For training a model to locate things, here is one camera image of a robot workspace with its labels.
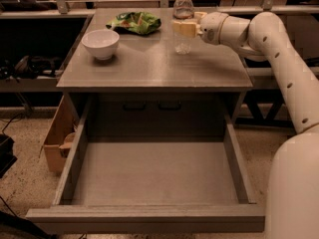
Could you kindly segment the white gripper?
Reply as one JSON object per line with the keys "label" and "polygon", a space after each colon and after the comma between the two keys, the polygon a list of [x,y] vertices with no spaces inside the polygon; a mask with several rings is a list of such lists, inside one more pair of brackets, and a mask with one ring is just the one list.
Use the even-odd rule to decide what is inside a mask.
{"label": "white gripper", "polygon": [[208,14],[206,12],[195,12],[194,19],[200,21],[200,26],[195,22],[176,20],[173,20],[171,25],[175,33],[189,38],[195,38],[201,34],[201,40],[203,42],[211,45],[219,45],[221,28],[227,17],[228,14],[220,12]]}

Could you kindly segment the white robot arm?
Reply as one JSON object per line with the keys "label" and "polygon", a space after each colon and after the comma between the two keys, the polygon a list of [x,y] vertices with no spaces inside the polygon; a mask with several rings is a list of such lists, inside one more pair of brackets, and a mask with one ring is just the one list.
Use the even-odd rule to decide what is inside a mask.
{"label": "white robot arm", "polygon": [[172,20],[172,30],[242,57],[270,63],[296,135],[275,153],[270,169],[265,239],[319,239],[319,81],[292,46],[281,19],[197,12]]}

